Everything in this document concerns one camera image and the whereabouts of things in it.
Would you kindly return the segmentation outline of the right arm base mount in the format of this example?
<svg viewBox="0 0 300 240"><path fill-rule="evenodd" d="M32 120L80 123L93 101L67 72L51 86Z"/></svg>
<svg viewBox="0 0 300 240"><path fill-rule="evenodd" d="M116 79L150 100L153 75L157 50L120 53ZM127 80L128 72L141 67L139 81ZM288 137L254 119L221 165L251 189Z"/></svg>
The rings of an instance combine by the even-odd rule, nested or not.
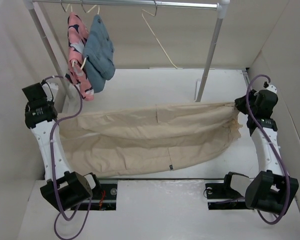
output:
<svg viewBox="0 0 300 240"><path fill-rule="evenodd" d="M207 199L208 210L211 211L248 209L244 197L221 181L207 181L203 196Z"/></svg>

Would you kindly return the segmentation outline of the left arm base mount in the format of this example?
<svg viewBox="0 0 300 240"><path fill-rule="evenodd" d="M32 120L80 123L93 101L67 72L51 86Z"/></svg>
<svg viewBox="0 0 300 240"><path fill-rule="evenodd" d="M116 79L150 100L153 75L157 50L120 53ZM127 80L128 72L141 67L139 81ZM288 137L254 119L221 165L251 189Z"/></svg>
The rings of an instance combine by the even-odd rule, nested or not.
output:
<svg viewBox="0 0 300 240"><path fill-rule="evenodd" d="M101 192L93 190L90 211L115 211L117 208L118 180L102 178L99 183Z"/></svg>

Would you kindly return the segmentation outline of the beige trousers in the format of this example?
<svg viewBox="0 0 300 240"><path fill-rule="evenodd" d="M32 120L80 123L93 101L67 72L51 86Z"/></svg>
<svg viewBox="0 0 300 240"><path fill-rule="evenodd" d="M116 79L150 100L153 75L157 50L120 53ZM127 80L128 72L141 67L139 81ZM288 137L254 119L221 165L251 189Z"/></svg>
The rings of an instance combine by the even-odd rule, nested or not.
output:
<svg viewBox="0 0 300 240"><path fill-rule="evenodd" d="M99 177L180 170L210 161L240 138L232 102L85 112L59 125L72 169Z"/></svg>

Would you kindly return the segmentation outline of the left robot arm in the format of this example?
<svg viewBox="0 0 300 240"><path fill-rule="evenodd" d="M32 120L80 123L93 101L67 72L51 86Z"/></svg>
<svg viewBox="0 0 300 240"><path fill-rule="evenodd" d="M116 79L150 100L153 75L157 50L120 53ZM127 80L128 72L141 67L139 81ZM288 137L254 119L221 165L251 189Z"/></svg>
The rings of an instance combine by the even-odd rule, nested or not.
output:
<svg viewBox="0 0 300 240"><path fill-rule="evenodd" d="M37 140L44 163L46 184L40 188L43 198L62 212L99 197L102 186L97 176L79 174L66 159L53 92L43 83L27 86L22 91L27 98L25 124Z"/></svg>

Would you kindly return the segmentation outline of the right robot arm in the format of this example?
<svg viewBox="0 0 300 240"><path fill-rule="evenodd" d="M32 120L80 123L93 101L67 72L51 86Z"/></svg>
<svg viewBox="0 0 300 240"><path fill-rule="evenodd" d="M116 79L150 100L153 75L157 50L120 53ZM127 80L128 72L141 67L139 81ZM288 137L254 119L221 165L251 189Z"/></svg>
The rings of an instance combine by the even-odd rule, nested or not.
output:
<svg viewBox="0 0 300 240"><path fill-rule="evenodd" d="M254 179L229 172L221 184L222 193L231 198L244 198L248 209L286 214L299 188L296 178L289 176L280 160L277 124L271 115L278 103L277 89L268 85L235 100L235 107L247 115L246 126L254 143L259 173Z"/></svg>

